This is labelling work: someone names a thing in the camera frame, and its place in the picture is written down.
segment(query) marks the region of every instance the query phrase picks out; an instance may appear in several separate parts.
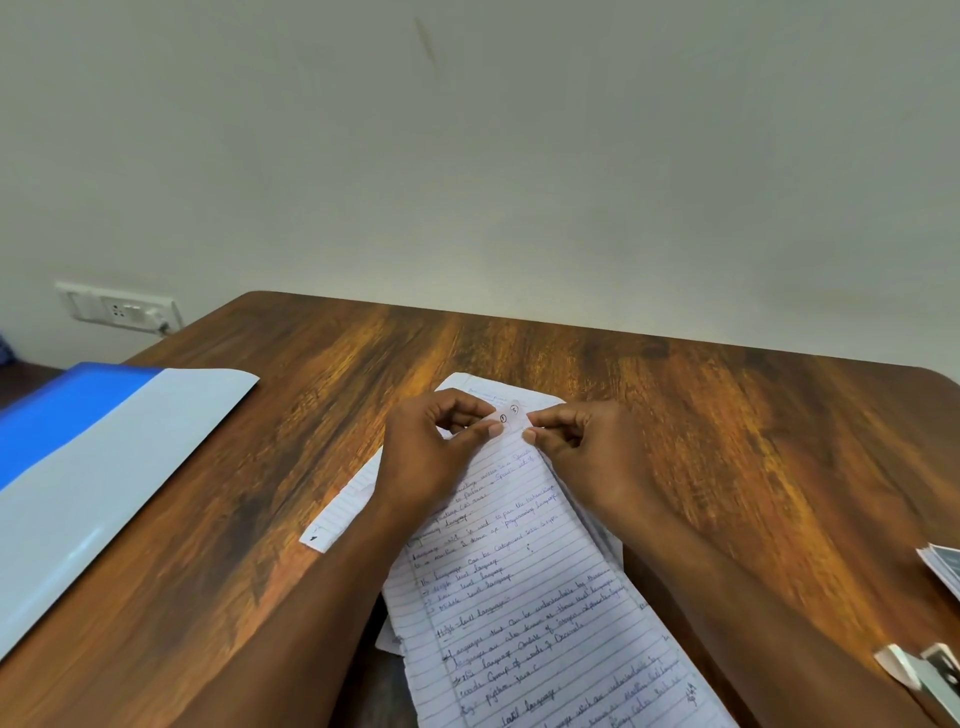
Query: hand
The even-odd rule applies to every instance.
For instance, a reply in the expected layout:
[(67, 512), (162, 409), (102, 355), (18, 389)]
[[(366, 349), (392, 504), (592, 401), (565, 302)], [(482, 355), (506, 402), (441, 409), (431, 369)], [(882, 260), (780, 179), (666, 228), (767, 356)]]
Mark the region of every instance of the hand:
[(643, 439), (630, 411), (615, 401), (571, 402), (529, 414), (523, 439), (549, 458), (573, 495), (604, 522), (639, 499), (660, 505), (646, 478)]
[[(473, 454), (503, 432), (497, 421), (481, 422), (493, 411), (459, 389), (402, 401), (387, 415), (372, 500), (419, 527), (449, 497)], [(453, 438), (445, 440), (437, 427)]]

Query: wall stain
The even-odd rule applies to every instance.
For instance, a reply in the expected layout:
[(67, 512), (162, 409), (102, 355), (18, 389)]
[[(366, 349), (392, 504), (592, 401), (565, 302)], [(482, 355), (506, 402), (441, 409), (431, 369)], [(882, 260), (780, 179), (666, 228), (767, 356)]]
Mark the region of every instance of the wall stain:
[(423, 25), (418, 17), (414, 18), (414, 26), (417, 28), (417, 37), (420, 39), (420, 45), (423, 46), (423, 53), (430, 59), (433, 67), (437, 68), (437, 54), (433, 49), (433, 40), (430, 39), (430, 34), (427, 32), (426, 26)]

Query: left hand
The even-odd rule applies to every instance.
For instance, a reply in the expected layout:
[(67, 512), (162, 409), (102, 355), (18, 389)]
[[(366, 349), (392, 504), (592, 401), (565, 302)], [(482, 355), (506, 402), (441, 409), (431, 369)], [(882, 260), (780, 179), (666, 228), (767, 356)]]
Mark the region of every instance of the left hand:
[[(420, 527), (453, 491), (473, 454), (503, 432), (497, 421), (481, 422), (492, 405), (459, 389), (413, 397), (387, 415), (383, 455), (372, 500)], [(454, 433), (445, 440), (442, 427)]]

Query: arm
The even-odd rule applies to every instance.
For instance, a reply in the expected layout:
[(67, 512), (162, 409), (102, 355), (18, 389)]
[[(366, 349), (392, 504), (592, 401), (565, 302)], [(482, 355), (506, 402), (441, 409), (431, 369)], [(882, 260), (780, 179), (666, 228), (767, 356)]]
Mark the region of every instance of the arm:
[(932, 725), (671, 511), (642, 475), (641, 435), (625, 408), (562, 404), (530, 421), (538, 427), (524, 438), (657, 574), (761, 725)]
[[(180, 716), (180, 726), (326, 725), (390, 566), (503, 425), (448, 389), (387, 419), (373, 496), (330, 550)], [(444, 440), (437, 425), (456, 434)]]

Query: blue folder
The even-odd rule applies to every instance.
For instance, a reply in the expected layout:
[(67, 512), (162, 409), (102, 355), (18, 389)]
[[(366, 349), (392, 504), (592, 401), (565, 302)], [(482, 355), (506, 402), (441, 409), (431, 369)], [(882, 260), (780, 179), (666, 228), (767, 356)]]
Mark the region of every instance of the blue folder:
[(0, 659), (256, 381), (85, 363), (0, 411)]

